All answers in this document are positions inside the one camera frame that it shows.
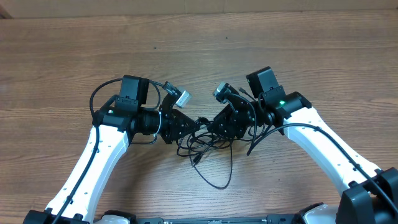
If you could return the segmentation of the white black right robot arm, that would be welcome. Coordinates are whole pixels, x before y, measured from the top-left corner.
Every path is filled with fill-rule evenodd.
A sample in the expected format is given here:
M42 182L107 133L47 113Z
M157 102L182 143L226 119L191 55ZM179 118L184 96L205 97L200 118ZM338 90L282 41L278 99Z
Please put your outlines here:
M228 83L213 95L226 107L208 130L226 138L241 138L247 128L266 125L253 133L250 150L279 132L299 145L324 171L340 196L338 206L315 203L293 215L269 217L268 223L397 223L397 169L382 170L358 154L324 122L301 93L287 94L274 72L265 67L247 75L252 101Z

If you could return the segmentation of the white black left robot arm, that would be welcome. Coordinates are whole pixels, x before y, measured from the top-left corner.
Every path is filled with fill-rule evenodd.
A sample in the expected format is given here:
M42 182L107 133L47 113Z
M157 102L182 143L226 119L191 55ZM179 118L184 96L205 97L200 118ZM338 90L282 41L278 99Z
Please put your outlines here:
M170 144L198 130L180 112L192 97L187 90L130 75L118 81L119 94L90 110L93 127L69 178L45 210L30 210L24 223L93 223L109 176L135 134L161 136Z

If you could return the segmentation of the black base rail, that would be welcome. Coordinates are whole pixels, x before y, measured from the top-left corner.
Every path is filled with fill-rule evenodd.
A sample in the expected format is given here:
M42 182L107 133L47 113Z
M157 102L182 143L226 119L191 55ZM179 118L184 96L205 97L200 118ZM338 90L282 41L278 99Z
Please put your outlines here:
M335 223L337 206L316 203L300 210L296 214L270 214L264 217L238 217L238 218L180 218L164 219L136 218L129 221L127 218L116 215L104 215L95 224L100 223L138 223L138 224L279 224L279 223Z

